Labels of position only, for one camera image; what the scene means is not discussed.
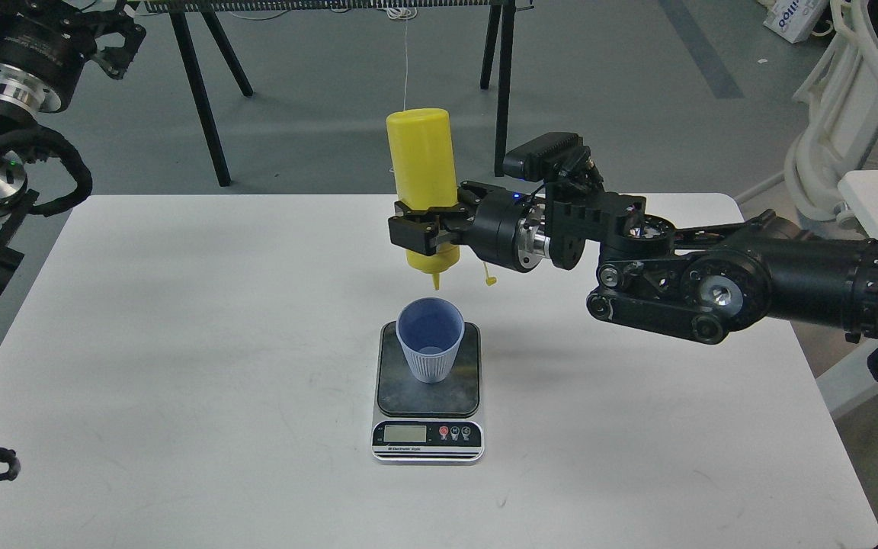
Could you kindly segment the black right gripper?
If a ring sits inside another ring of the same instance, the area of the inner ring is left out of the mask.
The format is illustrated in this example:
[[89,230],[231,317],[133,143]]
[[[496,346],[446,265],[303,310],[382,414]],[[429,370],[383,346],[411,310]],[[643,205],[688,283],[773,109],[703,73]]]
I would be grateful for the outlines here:
[[447,223],[469,222],[461,243],[484,262],[528,272],[548,256],[543,198],[477,181],[460,183],[459,198],[452,206],[425,209],[396,201],[396,216],[388,219],[390,242],[419,255],[436,255],[460,246]]

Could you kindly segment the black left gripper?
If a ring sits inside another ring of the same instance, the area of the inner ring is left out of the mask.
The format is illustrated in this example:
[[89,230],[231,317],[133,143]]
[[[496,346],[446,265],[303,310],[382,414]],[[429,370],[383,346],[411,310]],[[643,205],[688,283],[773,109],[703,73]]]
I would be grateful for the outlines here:
[[87,62],[121,80],[144,38],[133,14],[0,14],[0,100],[65,111]]

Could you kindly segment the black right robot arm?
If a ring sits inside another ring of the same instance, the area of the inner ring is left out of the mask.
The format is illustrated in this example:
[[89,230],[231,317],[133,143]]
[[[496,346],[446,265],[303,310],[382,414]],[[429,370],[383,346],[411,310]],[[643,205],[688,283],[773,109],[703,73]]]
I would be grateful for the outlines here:
[[[764,317],[878,339],[878,239],[820,239],[767,210],[749,221],[677,229],[643,197],[555,181],[519,194],[465,181],[453,205],[397,202],[391,242],[425,256],[465,246],[528,272],[541,259],[572,270],[599,244],[590,315],[618,326],[715,345]],[[878,383],[878,347],[867,359]]]

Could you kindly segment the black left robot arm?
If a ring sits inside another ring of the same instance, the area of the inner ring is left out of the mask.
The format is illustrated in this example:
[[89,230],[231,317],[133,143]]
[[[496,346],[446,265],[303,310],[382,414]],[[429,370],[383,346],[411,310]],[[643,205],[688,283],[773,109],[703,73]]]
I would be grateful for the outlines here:
[[88,62],[125,76],[146,35],[136,8],[0,1],[0,296],[24,257],[9,245],[24,219],[69,211],[93,191],[76,147],[37,115],[69,108]]

